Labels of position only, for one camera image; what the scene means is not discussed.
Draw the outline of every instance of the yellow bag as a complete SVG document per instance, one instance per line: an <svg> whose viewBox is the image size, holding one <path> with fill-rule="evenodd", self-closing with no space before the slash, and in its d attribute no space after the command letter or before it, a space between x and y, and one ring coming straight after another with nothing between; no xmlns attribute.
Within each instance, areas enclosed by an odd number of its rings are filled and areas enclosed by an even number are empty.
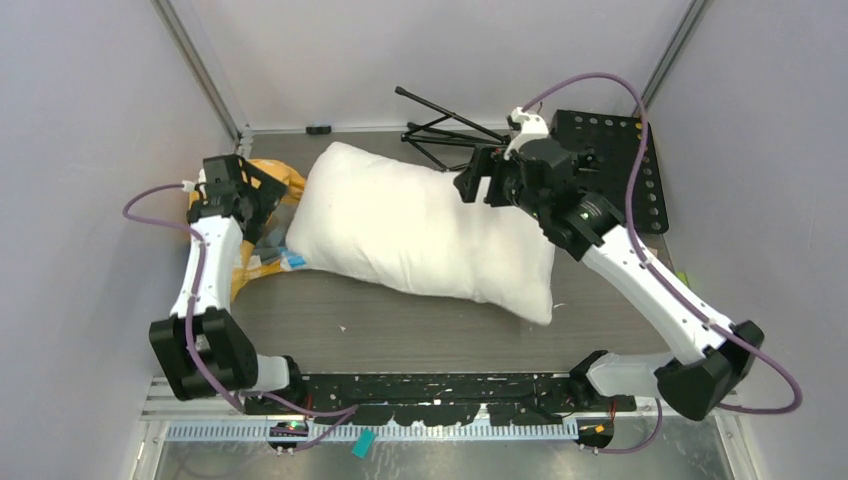
<svg viewBox="0 0 848 480"><path fill-rule="evenodd" d="M303 257L285 247L286 232L294 217L297 204L300 202L300 196L303 195L306 180L297 170L279 160L251 159L248 161L283 182L288 190L280 199L280 205L268 219L262 238L256 242L256 245L247 240L242 242L241 256L236 258L233 264L230 301L235 300L239 290L255 278L306 268ZM260 184L256 179L253 179L253 183L254 186ZM191 192L189 206L198 198L200 195L197 192Z"/></svg>

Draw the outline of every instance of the black perforated board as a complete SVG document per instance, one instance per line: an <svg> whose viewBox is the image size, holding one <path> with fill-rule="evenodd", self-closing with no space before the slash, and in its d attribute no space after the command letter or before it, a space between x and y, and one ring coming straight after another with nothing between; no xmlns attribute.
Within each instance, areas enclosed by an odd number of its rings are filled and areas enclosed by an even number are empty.
<svg viewBox="0 0 848 480"><path fill-rule="evenodd" d="M639 148L640 126L639 119L633 117L557 110L551 121L551 136L567 150L594 149L597 161L590 168L597 172L580 175L578 183L587 191L604 195L624 213L624 194ZM648 150L636 181L633 220L639 233L658 234L668 230L653 133L648 137Z"/></svg>

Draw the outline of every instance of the white pillow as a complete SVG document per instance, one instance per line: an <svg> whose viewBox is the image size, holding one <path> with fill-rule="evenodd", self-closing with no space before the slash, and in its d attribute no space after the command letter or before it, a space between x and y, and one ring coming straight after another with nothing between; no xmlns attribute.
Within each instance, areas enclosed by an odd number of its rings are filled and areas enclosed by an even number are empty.
<svg viewBox="0 0 848 480"><path fill-rule="evenodd" d="M344 143L318 157L286 246L310 268L418 295L490 302L551 323L554 247L515 207L462 203L456 173Z"/></svg>

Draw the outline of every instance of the teal sticky note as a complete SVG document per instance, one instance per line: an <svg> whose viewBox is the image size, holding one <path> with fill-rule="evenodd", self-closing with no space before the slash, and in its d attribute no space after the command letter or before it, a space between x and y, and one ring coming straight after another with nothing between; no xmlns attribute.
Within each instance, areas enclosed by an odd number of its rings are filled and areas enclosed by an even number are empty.
<svg viewBox="0 0 848 480"><path fill-rule="evenodd" d="M377 434L372 432L371 430L363 429L362 434L359 435L359 440L356 441L356 445L353 446L353 450L351 452L359 458L365 458L368 455L368 449L371 448L371 444L374 443L374 439L377 438Z"/></svg>

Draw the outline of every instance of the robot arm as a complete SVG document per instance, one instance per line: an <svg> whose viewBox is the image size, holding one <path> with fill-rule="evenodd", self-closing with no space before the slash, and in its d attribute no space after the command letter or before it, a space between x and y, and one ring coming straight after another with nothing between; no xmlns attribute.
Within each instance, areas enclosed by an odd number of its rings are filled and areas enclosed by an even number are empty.
<svg viewBox="0 0 848 480"><path fill-rule="evenodd" d="M491 177L487 204L517 206L536 218L554 245L615 286L671 350L630 356L594 352L571 371L584 385L577 396L663 398L681 415L703 419L747 375L753 357L695 318L657 281L637 257L622 215L609 201L577 189L574 172L591 154L562 149L538 115L515 109L509 123L520 132L506 150L478 147L454 180L463 201L473 202L480 179ZM759 348L763 333L753 322L735 325L686 288L641 242L636 248L707 318Z"/></svg>
<svg viewBox="0 0 848 480"><path fill-rule="evenodd" d="M180 400L216 393L186 355L188 299L197 283L192 327L194 347L204 365L229 391L284 389L297 376L297 365L289 357L258 355L229 312L233 259L247 261L286 186L242 157L224 155L203 161L195 189L200 198L188 211L188 223L203 237L206 258L201 258L200 241L192 238L186 274L170 317L150 326L150 343L159 364ZM196 280L198 262L203 270Z"/></svg>

